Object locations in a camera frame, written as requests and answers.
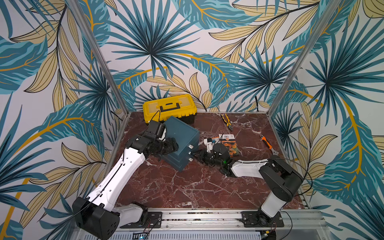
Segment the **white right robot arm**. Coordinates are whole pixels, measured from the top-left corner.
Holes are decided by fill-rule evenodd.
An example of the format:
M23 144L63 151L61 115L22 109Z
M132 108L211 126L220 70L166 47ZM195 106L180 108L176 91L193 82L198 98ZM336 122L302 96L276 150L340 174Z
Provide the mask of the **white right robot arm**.
M271 192L258 214L268 220L274 218L284 205L291 202L304 181L302 175L279 156L273 155L268 159L256 161L233 160L223 144L214 145L210 152L195 151L193 158L206 166L220 167L220 172L226 177L263 179Z

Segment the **orange seed bag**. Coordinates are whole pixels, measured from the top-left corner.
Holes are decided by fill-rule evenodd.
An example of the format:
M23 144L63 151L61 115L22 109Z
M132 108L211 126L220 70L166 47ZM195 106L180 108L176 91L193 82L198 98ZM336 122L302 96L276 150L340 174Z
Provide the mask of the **orange seed bag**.
M212 138L213 143L229 143L229 144L234 144L236 143L235 136L232 134L219 134L218 137Z

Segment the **teal drawer cabinet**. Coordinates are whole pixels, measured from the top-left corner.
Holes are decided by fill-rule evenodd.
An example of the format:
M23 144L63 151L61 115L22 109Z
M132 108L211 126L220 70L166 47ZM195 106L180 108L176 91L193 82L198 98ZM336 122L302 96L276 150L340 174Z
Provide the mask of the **teal drawer cabinet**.
M162 160L181 172L193 160L189 152L194 152L199 148L200 132L175 117L170 117L164 124L166 125L166 137L175 138L179 149L174 153L162 156Z

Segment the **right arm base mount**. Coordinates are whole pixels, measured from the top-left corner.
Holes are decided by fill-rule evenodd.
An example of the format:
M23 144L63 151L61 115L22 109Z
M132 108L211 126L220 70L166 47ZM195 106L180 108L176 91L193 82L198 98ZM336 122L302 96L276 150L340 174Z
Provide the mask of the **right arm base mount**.
M277 212L274 217L267 216L261 210L241 212L240 222L245 228L282 228L284 221L281 212Z

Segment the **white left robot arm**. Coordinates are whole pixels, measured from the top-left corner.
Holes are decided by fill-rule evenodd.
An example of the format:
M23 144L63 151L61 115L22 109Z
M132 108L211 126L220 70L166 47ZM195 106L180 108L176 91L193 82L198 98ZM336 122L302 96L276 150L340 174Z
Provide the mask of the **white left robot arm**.
M116 209L117 199L134 172L149 156L163 156L178 150L175 138L158 139L147 134L127 143L120 159L105 179L86 197L73 202L76 225L100 240L109 239L121 226L147 222L145 207L130 204Z

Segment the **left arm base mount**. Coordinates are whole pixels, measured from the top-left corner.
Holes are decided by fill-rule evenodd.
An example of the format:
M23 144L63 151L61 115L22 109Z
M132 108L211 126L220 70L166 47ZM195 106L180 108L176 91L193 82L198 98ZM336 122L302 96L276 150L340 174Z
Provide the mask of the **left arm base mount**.
M159 229L162 216L162 212L144 212L137 222L123 224L120 229Z

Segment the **marigold photo seed bag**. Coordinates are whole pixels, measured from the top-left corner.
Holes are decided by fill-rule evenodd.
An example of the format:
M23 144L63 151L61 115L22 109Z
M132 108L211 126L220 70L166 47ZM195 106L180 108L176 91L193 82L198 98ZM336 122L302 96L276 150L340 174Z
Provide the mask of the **marigold photo seed bag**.
M239 155L239 148L236 141L223 141L223 145L228 149L231 157Z

